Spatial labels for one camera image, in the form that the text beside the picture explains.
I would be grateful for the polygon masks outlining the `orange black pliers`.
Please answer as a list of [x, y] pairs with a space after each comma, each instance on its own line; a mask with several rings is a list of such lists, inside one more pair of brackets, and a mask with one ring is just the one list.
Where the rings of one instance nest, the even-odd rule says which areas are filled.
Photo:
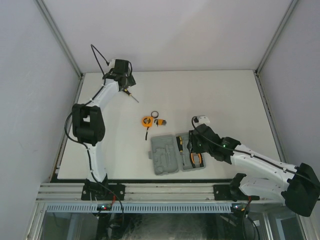
[[189, 155], [191, 166], [196, 168], [202, 168], [204, 166], [204, 161], [201, 153], [190, 153]]

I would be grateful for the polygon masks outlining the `long black yellow screwdriver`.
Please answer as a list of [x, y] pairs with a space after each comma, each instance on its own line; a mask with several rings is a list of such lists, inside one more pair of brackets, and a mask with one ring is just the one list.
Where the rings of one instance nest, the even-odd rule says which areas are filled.
[[177, 141], [177, 147], [182, 159], [182, 165], [185, 166], [185, 157], [184, 157], [184, 152], [183, 152], [183, 141], [181, 136], [176, 136], [176, 141]]

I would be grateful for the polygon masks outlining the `short yellow black screwdriver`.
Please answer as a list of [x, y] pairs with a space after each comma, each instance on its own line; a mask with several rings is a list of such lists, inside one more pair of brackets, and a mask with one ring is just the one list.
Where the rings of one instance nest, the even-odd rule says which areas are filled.
[[129, 97], [132, 97], [137, 103], [139, 103], [139, 101], [127, 89], [124, 89], [123, 92]]

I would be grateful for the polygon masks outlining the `grey plastic tool case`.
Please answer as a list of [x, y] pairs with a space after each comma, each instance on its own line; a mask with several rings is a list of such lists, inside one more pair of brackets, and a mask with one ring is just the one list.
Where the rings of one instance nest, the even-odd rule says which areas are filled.
[[[190, 161], [190, 152], [187, 149], [189, 141], [189, 133], [178, 133], [176, 135], [160, 135], [154, 136], [150, 139], [151, 150], [148, 152], [148, 157], [152, 160], [154, 174], [163, 176], [168, 174], [175, 174], [179, 171], [190, 172], [203, 170], [206, 167], [205, 157], [203, 158], [203, 167], [193, 168]], [[182, 158], [178, 150], [176, 136], [181, 136], [183, 144], [183, 155], [185, 159], [185, 166], [183, 166]]]

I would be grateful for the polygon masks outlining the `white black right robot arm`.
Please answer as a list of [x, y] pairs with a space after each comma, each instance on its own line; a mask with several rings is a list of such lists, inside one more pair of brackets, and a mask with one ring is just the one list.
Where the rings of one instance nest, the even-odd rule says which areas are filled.
[[284, 204], [292, 212], [310, 217], [320, 197], [320, 181], [313, 168], [273, 160], [258, 154], [240, 141], [220, 137], [205, 123], [192, 123], [188, 148], [207, 153], [216, 161], [242, 168], [229, 184], [234, 201], [265, 198]]

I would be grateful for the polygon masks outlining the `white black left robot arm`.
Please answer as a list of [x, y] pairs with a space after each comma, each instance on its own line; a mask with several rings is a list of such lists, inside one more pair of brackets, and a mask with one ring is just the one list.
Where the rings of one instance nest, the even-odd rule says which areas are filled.
[[117, 93], [127, 94], [128, 88], [136, 84], [130, 61], [114, 58], [110, 64], [111, 68], [102, 76], [103, 83], [97, 93], [86, 103], [74, 104], [71, 112], [72, 134], [88, 154], [89, 172], [83, 190], [98, 200], [104, 200], [112, 193], [102, 153], [102, 140], [106, 133], [102, 111]]

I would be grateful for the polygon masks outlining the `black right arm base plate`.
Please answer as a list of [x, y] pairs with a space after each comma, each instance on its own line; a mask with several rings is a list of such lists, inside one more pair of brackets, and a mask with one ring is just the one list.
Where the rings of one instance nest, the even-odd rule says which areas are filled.
[[216, 201], [248, 201], [249, 196], [244, 194], [239, 187], [229, 184], [213, 185], [214, 199]]

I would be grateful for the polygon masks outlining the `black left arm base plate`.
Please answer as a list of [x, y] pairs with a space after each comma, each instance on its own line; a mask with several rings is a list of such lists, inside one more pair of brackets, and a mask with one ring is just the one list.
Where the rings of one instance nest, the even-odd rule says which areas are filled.
[[121, 201], [125, 198], [126, 186], [120, 183], [108, 184], [107, 181], [102, 183], [92, 182], [88, 179], [85, 180], [82, 188], [81, 200], [82, 201]]

